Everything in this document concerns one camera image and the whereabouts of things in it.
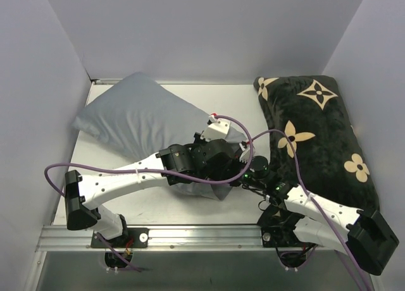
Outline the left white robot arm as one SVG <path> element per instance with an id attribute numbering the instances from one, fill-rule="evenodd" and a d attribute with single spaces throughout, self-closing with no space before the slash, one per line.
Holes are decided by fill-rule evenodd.
<path id="1" fill-rule="evenodd" d="M 71 170 L 65 175 L 66 227 L 87 228 L 99 233 L 113 247 L 122 247 L 129 238 L 123 215 L 103 204 L 118 197 L 153 187 L 188 184 L 188 177 L 226 180 L 240 172 L 249 154 L 246 143 L 224 139 L 192 144 L 172 144 L 115 174 L 81 175 Z"/>

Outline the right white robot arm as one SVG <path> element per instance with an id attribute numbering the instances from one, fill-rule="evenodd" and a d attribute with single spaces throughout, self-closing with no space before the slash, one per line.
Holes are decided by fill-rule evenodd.
<path id="1" fill-rule="evenodd" d="M 380 211 L 345 206 L 285 182 L 263 156 L 252 159 L 240 182 L 268 203 L 257 224 L 277 246 L 316 244 L 353 257 L 362 270 L 377 276 L 399 245 Z"/>

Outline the grey pillowcase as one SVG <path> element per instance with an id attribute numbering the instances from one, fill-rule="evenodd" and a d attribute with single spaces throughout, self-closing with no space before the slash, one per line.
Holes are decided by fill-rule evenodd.
<path id="1" fill-rule="evenodd" d="M 208 116 L 137 72 L 86 105 L 73 127 L 140 161 L 172 144 L 191 143 L 208 126 Z"/>

